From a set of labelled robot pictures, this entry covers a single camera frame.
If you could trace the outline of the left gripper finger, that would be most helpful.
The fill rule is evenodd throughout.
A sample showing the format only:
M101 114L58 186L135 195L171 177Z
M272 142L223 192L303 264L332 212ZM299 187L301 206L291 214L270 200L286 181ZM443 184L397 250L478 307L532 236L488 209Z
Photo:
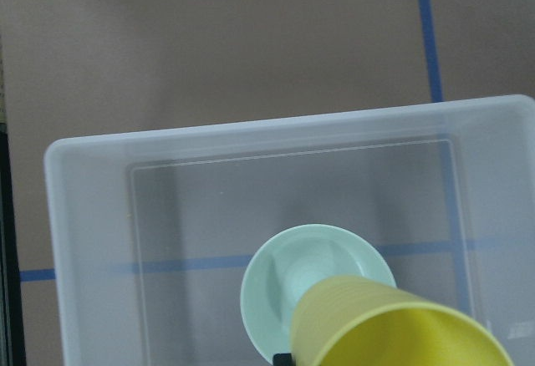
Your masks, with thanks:
M291 353L275 353L273 355L273 366L294 366Z

